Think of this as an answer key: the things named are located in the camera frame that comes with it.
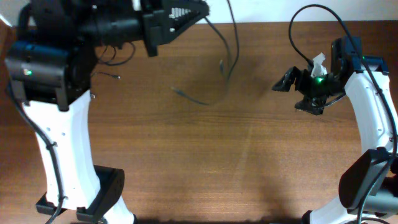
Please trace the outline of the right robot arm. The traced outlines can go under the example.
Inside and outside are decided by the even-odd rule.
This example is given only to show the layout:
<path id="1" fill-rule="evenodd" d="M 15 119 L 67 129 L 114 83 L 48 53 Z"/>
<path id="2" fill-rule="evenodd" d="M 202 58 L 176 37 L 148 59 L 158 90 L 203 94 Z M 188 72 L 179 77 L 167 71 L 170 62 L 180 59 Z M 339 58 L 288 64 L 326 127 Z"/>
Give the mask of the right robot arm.
<path id="1" fill-rule="evenodd" d="M 389 70 L 382 57 L 364 56 L 359 37 L 336 39 L 331 45 L 331 70 L 322 65 L 323 54 L 306 69 L 292 67 L 272 87 L 303 95 L 295 108 L 321 115 L 336 101 L 349 98 L 356 117 L 361 156 L 341 176 L 338 196 L 302 223 L 361 223 L 384 221 L 397 215 L 397 112 L 390 94 Z"/>

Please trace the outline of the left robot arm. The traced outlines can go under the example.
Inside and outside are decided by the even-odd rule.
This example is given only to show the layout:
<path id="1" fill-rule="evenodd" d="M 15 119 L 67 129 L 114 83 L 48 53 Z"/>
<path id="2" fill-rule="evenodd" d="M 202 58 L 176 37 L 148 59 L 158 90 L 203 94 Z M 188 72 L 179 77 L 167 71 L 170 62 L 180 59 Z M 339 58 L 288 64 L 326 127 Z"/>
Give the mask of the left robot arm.
<path id="1" fill-rule="evenodd" d="M 135 223 L 122 198 L 122 169 L 96 166 L 88 112 L 99 46 L 143 41 L 155 57 L 205 18 L 204 1 L 31 1 L 20 11 L 5 63 L 7 91 L 34 130 L 47 179 L 36 209 L 51 220 L 66 210 L 86 223 Z"/>

